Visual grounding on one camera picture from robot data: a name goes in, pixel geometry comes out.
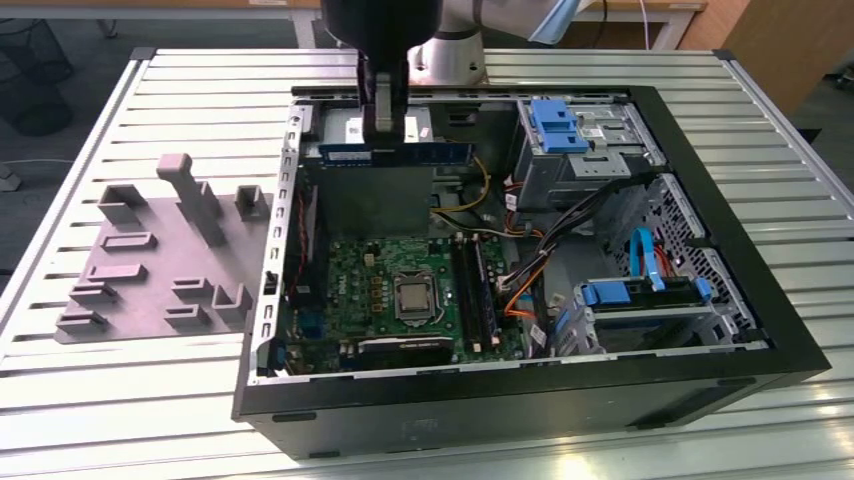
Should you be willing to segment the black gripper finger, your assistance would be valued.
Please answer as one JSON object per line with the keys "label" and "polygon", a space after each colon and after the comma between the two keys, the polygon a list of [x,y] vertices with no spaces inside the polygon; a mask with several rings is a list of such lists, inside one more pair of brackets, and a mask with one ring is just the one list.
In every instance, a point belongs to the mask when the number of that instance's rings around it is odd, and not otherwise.
{"label": "black gripper finger", "polygon": [[372,149],[391,149],[404,140],[407,58],[381,59],[360,52],[356,72],[364,143]]}

